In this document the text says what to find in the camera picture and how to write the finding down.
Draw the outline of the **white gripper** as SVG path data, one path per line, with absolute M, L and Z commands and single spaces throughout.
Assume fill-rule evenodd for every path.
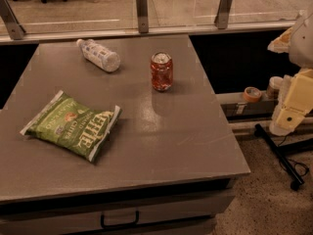
M 301 69 L 294 77 L 285 75 L 269 130 L 277 136 L 295 131 L 313 110 L 313 70 Z

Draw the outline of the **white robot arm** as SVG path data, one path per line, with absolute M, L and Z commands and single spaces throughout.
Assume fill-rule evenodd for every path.
M 288 53 L 290 62 L 299 66 L 294 76 L 285 75 L 270 123 L 270 132 L 285 136 L 294 132 L 313 110 L 313 15 L 302 11 L 294 26 L 272 40 L 268 49 Z

